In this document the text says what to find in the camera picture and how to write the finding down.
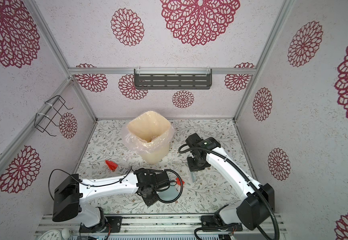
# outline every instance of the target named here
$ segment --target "beige trash can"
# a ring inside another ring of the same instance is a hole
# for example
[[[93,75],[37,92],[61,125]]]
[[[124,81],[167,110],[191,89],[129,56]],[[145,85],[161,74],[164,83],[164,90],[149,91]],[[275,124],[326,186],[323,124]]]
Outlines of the beige trash can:
[[[149,164],[156,164],[168,154],[173,135],[170,122],[154,111],[143,113],[122,129],[124,145]]]

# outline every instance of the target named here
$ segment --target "floor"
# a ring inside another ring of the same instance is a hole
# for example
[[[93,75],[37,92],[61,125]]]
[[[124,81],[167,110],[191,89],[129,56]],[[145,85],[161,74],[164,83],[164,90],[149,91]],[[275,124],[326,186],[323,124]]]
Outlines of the floor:
[[[175,129],[171,141],[170,152],[161,162],[149,165],[137,154],[130,152],[122,143],[121,129],[129,120],[101,120],[98,121],[91,137],[85,155],[79,165],[77,173],[80,178],[104,178],[125,174],[132,166],[133,169],[169,168],[180,174],[185,182],[181,197],[171,204],[157,202],[147,207],[137,194],[118,194],[94,199],[90,204],[101,206],[105,214],[163,214],[163,213],[210,213],[220,207],[237,202],[239,199],[230,184],[213,167],[195,172],[193,183],[188,170],[186,158],[189,154],[179,154],[178,148],[185,143],[185,139],[192,133],[198,133],[206,139],[214,137],[218,140],[232,159],[249,175],[245,155],[240,145],[233,121],[231,119],[188,119],[170,120]],[[114,161],[118,168],[112,172],[105,164],[105,160]]]

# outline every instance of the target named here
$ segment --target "red object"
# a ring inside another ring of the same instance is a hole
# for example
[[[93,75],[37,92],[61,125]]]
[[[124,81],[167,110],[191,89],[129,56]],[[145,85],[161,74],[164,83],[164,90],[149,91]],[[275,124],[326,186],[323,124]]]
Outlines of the red object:
[[[177,181],[177,185],[181,185],[181,182],[179,181],[179,177],[177,177],[176,181]]]
[[[109,169],[113,172],[118,167],[118,165],[116,163],[114,163],[113,161],[106,160],[105,163],[107,164],[107,166],[109,166]]]

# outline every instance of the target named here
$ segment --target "zip tie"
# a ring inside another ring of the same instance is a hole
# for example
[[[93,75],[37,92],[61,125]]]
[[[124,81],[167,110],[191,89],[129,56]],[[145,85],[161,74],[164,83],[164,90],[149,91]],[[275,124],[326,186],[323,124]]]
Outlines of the zip tie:
[[[46,114],[43,114],[43,113],[37,113],[37,114],[48,117]]]

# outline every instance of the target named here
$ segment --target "white robotic arm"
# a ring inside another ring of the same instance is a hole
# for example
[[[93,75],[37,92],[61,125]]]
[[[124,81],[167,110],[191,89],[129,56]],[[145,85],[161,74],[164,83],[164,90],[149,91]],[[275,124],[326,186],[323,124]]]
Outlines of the white robotic arm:
[[[190,171],[199,171],[213,166],[237,192],[240,201],[225,206],[216,213],[220,226],[241,222],[248,229],[253,230],[269,217],[269,209],[274,208],[273,188],[268,184],[261,185],[246,174],[230,159],[214,138],[209,137],[203,140],[197,134],[192,134],[178,151],[192,152],[192,156],[187,158]],[[163,201],[157,195],[157,191],[166,190],[170,185],[167,172],[173,172],[181,179],[170,169],[138,169],[133,173],[129,171],[126,175],[104,179],[79,180],[79,175],[73,174],[55,189],[52,219],[55,222],[72,220],[75,223],[82,223],[84,232],[98,232],[104,228],[105,218],[101,208],[93,207],[88,203],[92,199],[114,194],[138,193],[147,206],[158,200],[163,203],[174,202],[183,190],[181,180],[181,191],[172,201]]]

